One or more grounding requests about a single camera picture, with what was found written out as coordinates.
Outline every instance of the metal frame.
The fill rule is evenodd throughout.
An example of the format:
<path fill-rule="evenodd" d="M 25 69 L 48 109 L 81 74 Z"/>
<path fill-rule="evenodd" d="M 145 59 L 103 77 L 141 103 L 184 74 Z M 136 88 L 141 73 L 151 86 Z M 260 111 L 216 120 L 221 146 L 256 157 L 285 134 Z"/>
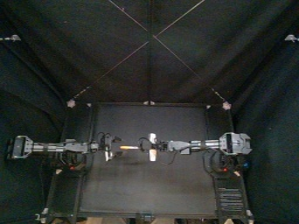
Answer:
<path fill-rule="evenodd" d="M 99 103 L 99 105 L 125 105 L 125 106 L 141 106 L 141 103 Z M 201 107 L 201 104 L 172 104 L 172 103 L 161 103 L 155 106 L 177 106 L 177 107 Z M 92 110 L 89 111 L 88 114 L 88 138 L 92 138 L 92 131 L 93 131 L 93 119 L 95 119 L 95 108 L 92 107 Z M 227 117 L 227 119 L 231 119 L 229 114 L 223 111 L 223 116 Z M 209 138 L 211 134 L 211 119 L 205 115 L 205 121 L 207 121 L 207 138 Z M 223 184 L 223 178 L 213 178 L 213 189 L 215 189 L 215 199 L 216 199 L 216 210 L 215 210 L 215 215 L 204 215 L 204 214 L 195 214 L 195 215 L 179 215 L 179 214 L 168 214 L 164 215 L 161 213 L 99 213 L 99 212 L 81 212 L 80 211 L 80 198 L 81 198 L 81 187 L 84 186 L 84 180 L 85 180 L 85 172 L 84 171 L 77 171 L 77 172 L 69 172 L 64 174 L 65 177 L 71 178 L 75 177 L 77 178 L 77 184 L 76 184 L 76 191 L 72 194 L 72 197 L 75 197 L 75 204 L 72 207 L 71 213 L 60 213 L 59 211 L 55 211 L 55 205 L 52 204 L 53 202 L 53 197 L 55 197 L 55 192 L 59 190 L 57 189 L 57 178 L 60 175 L 53 175 L 52 177 L 52 182 L 51 182 L 51 192 L 49 192 L 49 197 L 48 197 L 48 202 L 47 202 L 47 208 L 49 209 L 49 222 L 55 219 L 55 217 L 64 217 L 71 224 L 76 223 L 77 217 L 120 217 L 120 218 L 140 218 L 140 217 L 151 217 L 153 218 L 173 218 L 173 219 L 219 219 L 219 224 L 223 224 L 227 220 L 227 218 L 233 218 L 241 220 L 244 223 L 248 223 L 248 217 L 247 217 L 247 210 L 248 210 L 248 201 L 247 201 L 247 194 L 245 194 L 245 188 L 244 188 L 244 182 L 241 176 L 239 177 L 239 186 L 237 189 L 240 190 L 241 193 L 241 201 L 243 201 L 243 210 L 239 213 L 233 213 L 232 216 L 225 215 L 223 211 L 220 210 L 220 189 L 219 186 Z"/>

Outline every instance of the robotic arm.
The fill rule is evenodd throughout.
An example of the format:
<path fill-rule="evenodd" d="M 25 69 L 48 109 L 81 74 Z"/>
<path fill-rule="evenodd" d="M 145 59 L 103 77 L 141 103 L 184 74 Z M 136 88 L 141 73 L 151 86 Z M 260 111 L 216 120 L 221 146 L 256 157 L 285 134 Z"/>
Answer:
<path fill-rule="evenodd" d="M 148 138 L 139 139 L 139 146 L 121 146 L 120 149 L 139 149 L 141 152 L 148 152 L 151 161 L 156 160 L 157 151 L 180 152 L 183 155 L 204 151 L 205 171 L 212 176 L 224 178 L 229 176 L 229 172 L 235 172 L 237 175 L 237 172 L 247 166 L 244 156 L 252 151 L 248 135 L 236 133 L 225 133 L 219 140 L 189 142 L 156 141 L 155 134 L 149 134 Z"/>
<path fill-rule="evenodd" d="M 247 155 L 249 149 L 249 137 L 247 134 L 225 133 L 219 140 L 205 141 L 168 141 L 156 142 L 155 134 L 149 134 L 148 138 L 139 139 L 139 146 L 121 146 L 121 150 L 139 149 L 149 151 L 179 151 L 181 154 L 191 154 L 192 152 L 205 151 L 207 149 L 217 150 L 227 156 Z"/>
<path fill-rule="evenodd" d="M 120 142 L 121 139 L 103 133 L 99 141 L 80 143 L 75 139 L 67 139 L 63 143 L 36 143 L 28 136 L 17 136 L 10 140 L 6 146 L 5 158 L 16 160 L 39 155 L 59 155 L 60 162 L 65 165 L 75 164 L 77 155 L 87 155 L 96 151 L 105 152 L 107 161 L 115 156 L 111 147 L 112 143 Z"/>

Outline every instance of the small object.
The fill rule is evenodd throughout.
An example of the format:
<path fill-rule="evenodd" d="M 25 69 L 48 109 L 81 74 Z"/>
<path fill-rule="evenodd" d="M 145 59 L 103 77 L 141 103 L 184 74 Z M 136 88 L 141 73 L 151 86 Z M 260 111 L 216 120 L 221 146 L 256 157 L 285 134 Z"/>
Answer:
<path fill-rule="evenodd" d="M 76 106 L 76 102 L 73 100 L 67 101 L 68 107 L 73 108 Z"/>
<path fill-rule="evenodd" d="M 245 162 L 245 163 L 243 164 L 243 167 L 244 167 L 244 169 L 248 168 L 248 162 Z"/>
<path fill-rule="evenodd" d="M 155 102 L 153 101 L 144 101 L 144 105 L 155 105 Z"/>
<path fill-rule="evenodd" d="M 36 214 L 36 220 L 40 221 L 41 220 L 41 216 L 39 214 Z"/>
<path fill-rule="evenodd" d="M 13 35 L 13 36 L 10 37 L 10 40 L 12 40 L 12 41 L 16 41 L 16 40 L 17 40 L 17 41 L 21 41 L 21 39 L 20 39 L 20 37 L 18 37 L 17 35 Z"/>
<path fill-rule="evenodd" d="M 292 42 L 295 42 L 295 41 L 297 41 L 297 38 L 295 37 L 293 34 L 289 34 L 289 35 L 287 35 L 287 37 L 284 38 L 284 41 L 292 41 Z"/>
<path fill-rule="evenodd" d="M 120 146 L 120 150 L 127 151 L 127 150 L 139 150 L 137 146 Z"/>
<path fill-rule="evenodd" d="M 233 173 L 236 174 L 236 176 L 237 176 L 237 177 L 240 176 L 240 174 L 239 174 L 239 172 L 237 172 L 237 171 L 233 171 Z"/>
<path fill-rule="evenodd" d="M 151 149 L 149 150 L 149 161 L 155 162 L 156 160 L 156 150 Z"/>
<path fill-rule="evenodd" d="M 56 170 L 56 175 L 59 175 L 61 173 L 61 169 Z"/>
<path fill-rule="evenodd" d="M 224 101 L 221 107 L 223 107 L 225 110 L 229 110 L 229 109 L 231 109 L 231 104 L 229 104 L 227 101 Z"/>
<path fill-rule="evenodd" d="M 17 41 L 21 41 L 20 37 L 17 35 L 13 35 L 10 38 L 0 38 L 0 41 L 4 41 L 4 40 L 12 40 L 13 42 L 17 40 Z"/>

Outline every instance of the metal bracket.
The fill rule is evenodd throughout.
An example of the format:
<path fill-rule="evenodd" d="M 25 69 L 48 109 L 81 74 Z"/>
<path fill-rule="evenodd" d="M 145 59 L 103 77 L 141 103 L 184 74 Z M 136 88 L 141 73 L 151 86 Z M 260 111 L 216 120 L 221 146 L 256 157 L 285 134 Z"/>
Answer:
<path fill-rule="evenodd" d="M 155 220 L 155 217 L 149 213 L 137 213 L 135 216 L 136 223 L 151 223 Z"/>

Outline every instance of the black curtain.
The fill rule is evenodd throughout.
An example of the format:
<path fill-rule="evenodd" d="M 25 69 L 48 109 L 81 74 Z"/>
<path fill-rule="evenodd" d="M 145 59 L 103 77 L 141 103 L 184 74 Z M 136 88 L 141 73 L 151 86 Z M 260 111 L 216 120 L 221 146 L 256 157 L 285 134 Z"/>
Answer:
<path fill-rule="evenodd" d="M 10 37 L 14 29 L 2 14 L 0 22 L 1 38 Z M 24 42 L 0 42 L 0 67 L 0 223 L 33 223 L 44 207 L 48 168 L 41 160 L 5 161 L 5 142 L 18 135 L 60 141 L 64 105 Z"/>
<path fill-rule="evenodd" d="M 297 23 L 289 33 L 296 31 Z M 283 39 L 251 75 L 235 113 L 252 138 L 247 195 L 256 223 L 299 223 L 299 45 Z"/>

